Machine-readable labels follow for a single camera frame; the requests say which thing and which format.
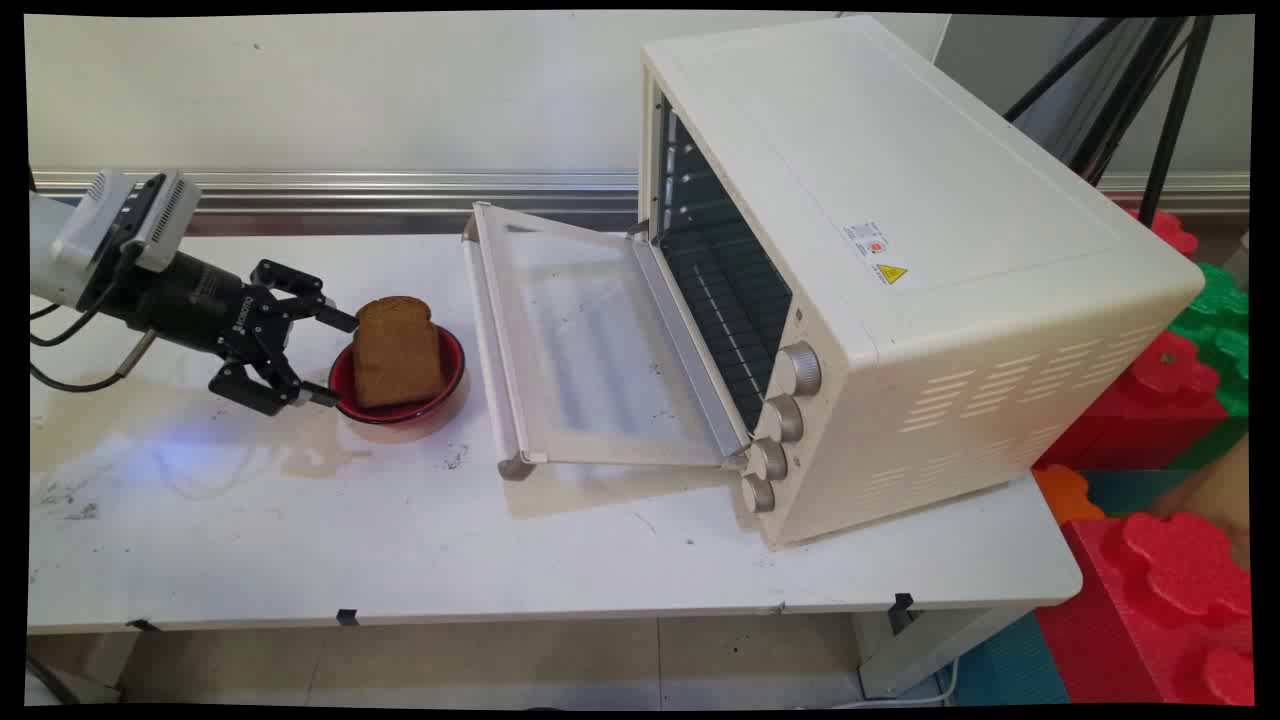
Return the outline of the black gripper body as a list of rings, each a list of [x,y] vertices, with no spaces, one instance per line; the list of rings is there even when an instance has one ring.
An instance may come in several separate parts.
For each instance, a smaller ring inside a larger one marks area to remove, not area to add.
[[[287,366],[288,331],[270,309],[274,290],[293,291],[293,269],[261,260],[250,281],[179,252],[161,272],[120,258],[104,277],[104,313],[224,363]]]

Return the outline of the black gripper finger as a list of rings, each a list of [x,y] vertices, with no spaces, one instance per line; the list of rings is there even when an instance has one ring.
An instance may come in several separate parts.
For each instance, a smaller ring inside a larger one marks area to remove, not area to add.
[[[324,293],[317,277],[292,266],[261,260],[251,273],[251,307],[259,316],[289,322],[311,318],[348,334],[358,327],[356,316],[339,310]]]
[[[250,377],[250,363],[242,360],[224,361],[221,369],[209,382],[209,391],[266,416],[275,416],[285,406],[338,405],[338,395],[325,386],[301,380],[296,375],[280,379],[270,372],[266,380],[255,380]]]

